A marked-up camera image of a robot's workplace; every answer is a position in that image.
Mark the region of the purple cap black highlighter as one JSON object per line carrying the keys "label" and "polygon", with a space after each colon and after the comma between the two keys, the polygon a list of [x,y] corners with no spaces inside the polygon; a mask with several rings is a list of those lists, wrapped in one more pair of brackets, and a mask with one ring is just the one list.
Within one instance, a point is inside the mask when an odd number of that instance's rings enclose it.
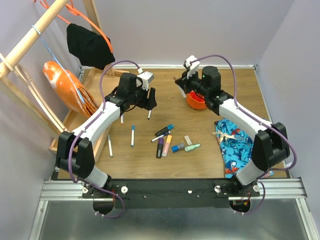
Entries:
{"label": "purple cap black highlighter", "polygon": [[160,159],[162,157],[163,146],[164,146],[164,138],[161,137],[158,139],[157,150],[156,150],[156,158],[158,158],[158,159]]}

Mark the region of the aluminium rail frame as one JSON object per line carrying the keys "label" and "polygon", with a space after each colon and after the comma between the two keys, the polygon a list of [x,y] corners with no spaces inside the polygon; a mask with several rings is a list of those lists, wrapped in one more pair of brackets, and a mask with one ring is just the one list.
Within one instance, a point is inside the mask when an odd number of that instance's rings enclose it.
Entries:
{"label": "aluminium rail frame", "polygon": [[[308,197],[301,178],[263,178],[258,182],[260,194],[265,187],[265,200],[294,199],[297,203],[299,214],[309,240],[318,240],[320,235],[316,229],[313,217],[306,203]],[[56,201],[111,201],[110,198],[99,198],[93,194],[87,195],[81,183],[73,183],[70,180],[44,181],[39,197],[39,204],[31,228],[30,239],[40,239],[42,224],[49,202]]]}

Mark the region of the orange round organizer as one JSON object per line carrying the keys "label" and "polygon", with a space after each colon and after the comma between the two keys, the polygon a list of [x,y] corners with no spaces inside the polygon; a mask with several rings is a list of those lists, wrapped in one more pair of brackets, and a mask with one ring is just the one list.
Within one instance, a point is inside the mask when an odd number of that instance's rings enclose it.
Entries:
{"label": "orange round organizer", "polygon": [[192,109],[205,110],[207,108],[203,96],[197,95],[194,91],[191,91],[186,95],[186,101]]}

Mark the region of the black cap white marker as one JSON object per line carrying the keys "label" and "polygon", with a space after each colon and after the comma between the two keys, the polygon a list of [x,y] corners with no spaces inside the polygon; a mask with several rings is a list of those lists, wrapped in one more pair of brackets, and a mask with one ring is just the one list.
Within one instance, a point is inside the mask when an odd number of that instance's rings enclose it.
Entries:
{"label": "black cap white marker", "polygon": [[113,158],[112,141],[111,141],[111,136],[109,134],[107,135],[107,142],[108,142],[109,156],[110,158]]}

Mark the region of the orange tie-dye cloth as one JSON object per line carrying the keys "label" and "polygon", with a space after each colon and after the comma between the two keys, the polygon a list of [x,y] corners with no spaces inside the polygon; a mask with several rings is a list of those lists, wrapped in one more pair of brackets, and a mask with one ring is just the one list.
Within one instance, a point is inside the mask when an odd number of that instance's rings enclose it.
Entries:
{"label": "orange tie-dye cloth", "polygon": [[64,70],[57,62],[48,61],[43,65],[43,74],[65,105],[89,118],[99,108],[94,97],[69,70]]}

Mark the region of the orange hanger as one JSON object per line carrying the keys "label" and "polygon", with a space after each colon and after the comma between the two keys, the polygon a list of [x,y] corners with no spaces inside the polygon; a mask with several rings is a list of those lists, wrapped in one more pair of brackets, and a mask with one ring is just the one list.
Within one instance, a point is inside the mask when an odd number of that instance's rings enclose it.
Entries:
{"label": "orange hanger", "polygon": [[114,53],[114,48],[111,43],[111,40],[107,37],[104,31],[100,27],[100,19],[98,16],[97,6],[94,0],[82,0],[82,4],[85,8],[85,13],[81,12],[79,9],[75,7],[75,3],[73,0],[67,0],[63,8],[66,8],[67,11],[75,16],[82,18],[85,22],[90,25],[91,30],[102,36],[104,41],[106,42],[110,52]]}

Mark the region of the yellow cap pink highlighter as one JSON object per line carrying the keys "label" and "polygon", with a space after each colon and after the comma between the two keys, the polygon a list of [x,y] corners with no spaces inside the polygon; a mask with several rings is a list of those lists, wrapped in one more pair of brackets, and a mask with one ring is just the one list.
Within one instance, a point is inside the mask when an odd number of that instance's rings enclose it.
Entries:
{"label": "yellow cap pink highlighter", "polygon": [[168,135],[166,138],[165,144],[163,146],[163,151],[162,151],[162,155],[161,155],[164,158],[167,157],[167,155],[168,155],[171,141],[172,141],[172,135]]}

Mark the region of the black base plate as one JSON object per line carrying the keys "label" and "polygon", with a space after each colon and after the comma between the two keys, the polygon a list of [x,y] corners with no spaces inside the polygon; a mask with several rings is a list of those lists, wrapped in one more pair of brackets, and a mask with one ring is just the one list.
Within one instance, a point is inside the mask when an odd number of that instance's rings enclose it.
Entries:
{"label": "black base plate", "polygon": [[92,186],[82,197],[93,199],[102,214],[122,209],[228,208],[232,198],[260,196],[256,181],[242,186],[230,178],[113,179],[104,192]]}

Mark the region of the small beige eraser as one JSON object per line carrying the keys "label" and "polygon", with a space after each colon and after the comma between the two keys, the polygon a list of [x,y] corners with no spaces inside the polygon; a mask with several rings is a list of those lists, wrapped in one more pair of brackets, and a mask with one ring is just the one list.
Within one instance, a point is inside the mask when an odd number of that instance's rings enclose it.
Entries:
{"label": "small beige eraser", "polygon": [[184,139],[189,146],[193,144],[188,135],[185,135]]}

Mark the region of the brown cap white marker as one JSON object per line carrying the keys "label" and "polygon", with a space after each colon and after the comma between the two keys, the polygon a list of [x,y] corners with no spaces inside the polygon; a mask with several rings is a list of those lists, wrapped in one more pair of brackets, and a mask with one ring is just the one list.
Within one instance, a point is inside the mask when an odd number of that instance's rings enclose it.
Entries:
{"label": "brown cap white marker", "polygon": [[186,94],[184,93],[184,91],[181,88],[179,89],[179,91],[180,91],[182,97],[185,99],[186,98]]}

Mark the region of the pink cap white marker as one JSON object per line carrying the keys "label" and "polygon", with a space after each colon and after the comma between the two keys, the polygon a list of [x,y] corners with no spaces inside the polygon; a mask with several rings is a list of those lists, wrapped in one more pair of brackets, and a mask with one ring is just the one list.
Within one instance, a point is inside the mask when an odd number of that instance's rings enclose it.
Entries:
{"label": "pink cap white marker", "polygon": [[124,116],[123,116],[123,115],[120,117],[120,124],[121,124],[121,125],[124,124]]}

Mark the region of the purple cap white marker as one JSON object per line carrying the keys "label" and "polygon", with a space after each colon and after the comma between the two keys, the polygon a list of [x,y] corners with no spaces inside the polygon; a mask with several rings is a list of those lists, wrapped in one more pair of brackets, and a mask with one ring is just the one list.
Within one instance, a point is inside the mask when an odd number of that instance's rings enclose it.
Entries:
{"label": "purple cap white marker", "polygon": [[148,111],[148,116],[147,116],[147,119],[148,119],[148,120],[150,120],[151,114],[152,114],[152,109]]}

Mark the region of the black cloth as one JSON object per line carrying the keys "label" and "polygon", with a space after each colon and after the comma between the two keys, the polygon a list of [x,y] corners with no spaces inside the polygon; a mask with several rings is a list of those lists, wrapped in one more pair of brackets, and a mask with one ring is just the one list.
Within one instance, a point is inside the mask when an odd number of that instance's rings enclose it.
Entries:
{"label": "black cloth", "polygon": [[116,61],[103,36],[76,24],[66,28],[69,53],[77,57],[83,66],[103,70]]}

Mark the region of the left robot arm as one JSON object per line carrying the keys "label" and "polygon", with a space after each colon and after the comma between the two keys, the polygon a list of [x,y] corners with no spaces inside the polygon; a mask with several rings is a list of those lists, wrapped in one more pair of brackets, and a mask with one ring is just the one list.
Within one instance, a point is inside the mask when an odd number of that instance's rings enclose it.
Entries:
{"label": "left robot arm", "polygon": [[139,75],[125,72],[118,86],[103,97],[98,110],[72,132],[64,131],[58,137],[55,165],[91,185],[101,198],[112,189],[112,178],[95,165],[93,146],[105,130],[130,108],[151,111],[156,107],[156,90],[149,84],[154,75],[145,71]]}

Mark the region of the blue cap white marker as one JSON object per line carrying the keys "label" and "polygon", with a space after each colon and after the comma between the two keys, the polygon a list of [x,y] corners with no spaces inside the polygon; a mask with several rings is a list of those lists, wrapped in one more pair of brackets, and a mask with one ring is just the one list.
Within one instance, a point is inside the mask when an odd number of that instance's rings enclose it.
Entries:
{"label": "blue cap white marker", "polygon": [[135,145],[135,125],[131,126],[131,139],[130,139],[130,146],[134,147]]}

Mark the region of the green highlighter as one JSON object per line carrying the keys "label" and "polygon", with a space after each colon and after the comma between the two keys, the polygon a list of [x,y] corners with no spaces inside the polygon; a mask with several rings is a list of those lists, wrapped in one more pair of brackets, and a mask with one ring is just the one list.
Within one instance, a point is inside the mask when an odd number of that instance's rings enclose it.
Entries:
{"label": "green highlighter", "polygon": [[191,145],[186,146],[186,147],[184,148],[184,150],[185,150],[186,152],[191,152],[191,151],[193,151],[193,150],[195,150],[195,149],[198,149],[200,146],[201,146],[200,143],[191,144]]}

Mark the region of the blue cap grey glue stick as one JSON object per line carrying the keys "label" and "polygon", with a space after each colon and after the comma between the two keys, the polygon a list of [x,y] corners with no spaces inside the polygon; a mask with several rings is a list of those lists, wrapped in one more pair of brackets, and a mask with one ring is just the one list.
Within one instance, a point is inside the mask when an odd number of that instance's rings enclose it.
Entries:
{"label": "blue cap grey glue stick", "polygon": [[180,150],[183,150],[185,148],[185,144],[184,143],[179,143],[179,144],[176,144],[174,146],[171,147],[171,150],[173,153],[176,153]]}

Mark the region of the blue cap black highlighter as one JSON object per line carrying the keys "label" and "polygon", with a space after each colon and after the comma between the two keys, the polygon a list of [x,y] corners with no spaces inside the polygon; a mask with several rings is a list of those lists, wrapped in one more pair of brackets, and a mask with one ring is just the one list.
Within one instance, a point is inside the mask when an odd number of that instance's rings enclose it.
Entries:
{"label": "blue cap black highlighter", "polygon": [[167,125],[166,127],[162,128],[161,130],[157,131],[157,132],[155,133],[155,136],[156,136],[156,137],[159,137],[159,136],[163,135],[164,133],[172,130],[173,128],[174,128],[174,125],[173,125],[173,124],[169,124],[169,125]]}

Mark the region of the white marker thin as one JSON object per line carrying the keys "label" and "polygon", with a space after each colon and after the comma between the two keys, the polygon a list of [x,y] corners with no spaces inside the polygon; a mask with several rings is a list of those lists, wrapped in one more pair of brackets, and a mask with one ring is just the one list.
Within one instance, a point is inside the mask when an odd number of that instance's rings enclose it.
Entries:
{"label": "white marker thin", "polygon": [[160,138],[163,138],[163,137],[169,135],[170,133],[171,133],[171,131],[169,130],[169,131],[167,131],[167,132],[165,132],[165,133],[163,133],[163,134],[155,137],[154,139],[151,140],[151,142],[155,142],[156,140],[158,140],[158,139],[160,139]]}

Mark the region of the blue shark print shorts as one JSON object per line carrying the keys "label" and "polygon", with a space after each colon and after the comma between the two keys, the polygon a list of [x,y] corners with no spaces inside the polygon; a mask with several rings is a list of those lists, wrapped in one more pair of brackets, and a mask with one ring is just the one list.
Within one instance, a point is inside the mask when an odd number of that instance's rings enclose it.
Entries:
{"label": "blue shark print shorts", "polygon": [[224,162],[224,176],[231,178],[252,160],[253,140],[234,122],[223,118],[214,122],[216,137]]}

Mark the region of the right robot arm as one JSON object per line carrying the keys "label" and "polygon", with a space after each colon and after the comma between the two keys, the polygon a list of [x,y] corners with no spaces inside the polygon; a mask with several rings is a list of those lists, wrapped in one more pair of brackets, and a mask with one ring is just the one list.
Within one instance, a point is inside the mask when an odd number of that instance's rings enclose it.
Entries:
{"label": "right robot arm", "polygon": [[286,127],[258,117],[240,105],[235,95],[222,90],[221,74],[215,66],[204,67],[201,75],[197,66],[187,66],[175,83],[186,94],[201,95],[209,110],[237,124],[252,139],[251,160],[230,179],[230,191],[234,195],[243,195],[249,185],[267,171],[275,170],[275,165],[292,153]]}

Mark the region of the wooden clothes rack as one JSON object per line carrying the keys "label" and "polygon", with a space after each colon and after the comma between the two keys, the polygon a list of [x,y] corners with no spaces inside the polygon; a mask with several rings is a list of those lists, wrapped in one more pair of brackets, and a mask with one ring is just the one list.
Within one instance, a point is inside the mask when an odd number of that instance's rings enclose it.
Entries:
{"label": "wooden clothes rack", "polygon": [[[29,74],[19,66],[19,61],[40,37],[37,30],[39,30],[40,33],[43,33],[65,6],[68,6],[69,8],[72,7],[68,4],[67,0],[54,1],[37,20],[34,27],[25,34],[10,53],[5,57],[0,57],[2,60],[0,63],[0,89],[31,116],[35,122],[43,127],[54,139],[57,139],[59,134],[67,128],[42,98]],[[37,103],[40,105],[41,110],[39,110],[15,85],[13,85],[13,83],[11,83],[7,78],[9,73],[15,73],[27,86]]]}

